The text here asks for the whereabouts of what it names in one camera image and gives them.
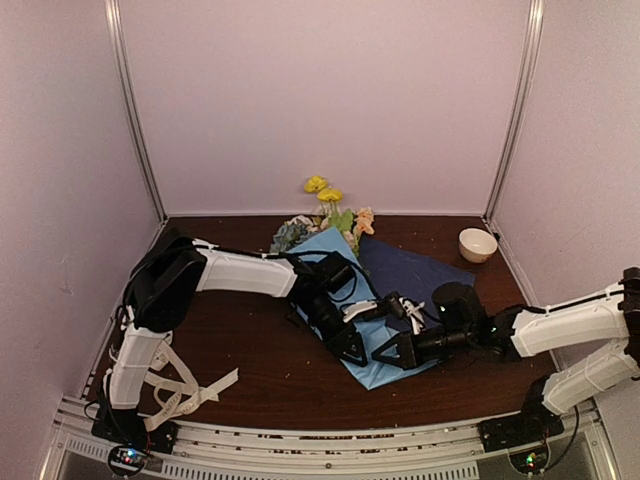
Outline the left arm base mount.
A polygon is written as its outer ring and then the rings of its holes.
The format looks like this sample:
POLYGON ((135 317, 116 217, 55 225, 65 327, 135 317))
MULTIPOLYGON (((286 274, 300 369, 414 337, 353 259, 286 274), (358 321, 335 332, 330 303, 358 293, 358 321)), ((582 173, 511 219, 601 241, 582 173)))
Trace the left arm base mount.
POLYGON ((113 443, 107 453, 107 466, 117 478, 129 479, 141 473, 155 454, 171 454, 177 440, 178 425, 168 421, 152 431, 136 408, 117 410, 101 389, 95 403, 91 434, 113 443))

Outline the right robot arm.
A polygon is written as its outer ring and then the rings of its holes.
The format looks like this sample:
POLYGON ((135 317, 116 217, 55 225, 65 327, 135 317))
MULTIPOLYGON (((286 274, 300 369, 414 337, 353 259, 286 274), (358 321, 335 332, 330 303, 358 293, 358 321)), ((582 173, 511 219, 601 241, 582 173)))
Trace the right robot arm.
POLYGON ((535 440, 560 415, 582 401, 639 376, 639 270, 624 270, 618 282, 581 298, 554 306, 514 305, 489 315, 473 287, 459 282, 432 294, 437 324, 422 327, 424 310, 392 295, 394 314, 412 328, 373 351, 374 360, 403 370, 443 360, 457 348, 488 352, 515 361, 542 352, 601 340, 603 346, 574 365, 533 385, 534 403, 513 419, 519 440, 535 440))

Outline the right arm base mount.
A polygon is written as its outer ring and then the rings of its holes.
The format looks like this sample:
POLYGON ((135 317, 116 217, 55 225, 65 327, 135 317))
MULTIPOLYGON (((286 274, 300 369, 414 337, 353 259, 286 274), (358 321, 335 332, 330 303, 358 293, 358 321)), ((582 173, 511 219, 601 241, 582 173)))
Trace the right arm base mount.
POLYGON ((479 437, 486 453, 506 450, 520 474, 541 474, 551 463, 548 441, 564 432, 561 418, 542 405, 541 393, 529 392, 518 413, 483 420, 479 437))

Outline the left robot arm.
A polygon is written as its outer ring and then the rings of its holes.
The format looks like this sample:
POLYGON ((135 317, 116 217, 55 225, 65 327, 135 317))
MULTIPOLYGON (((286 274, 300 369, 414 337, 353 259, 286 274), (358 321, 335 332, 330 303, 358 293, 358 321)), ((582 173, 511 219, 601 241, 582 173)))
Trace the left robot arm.
POLYGON ((144 377, 164 336, 183 322, 196 293, 248 292, 284 298, 306 316, 336 358, 364 367, 364 341, 334 302, 356 278, 356 264, 337 251, 253 253, 190 238, 170 229, 134 268, 124 295, 123 344, 105 388, 112 408, 103 420, 123 444, 137 442, 144 424, 137 408, 144 377))

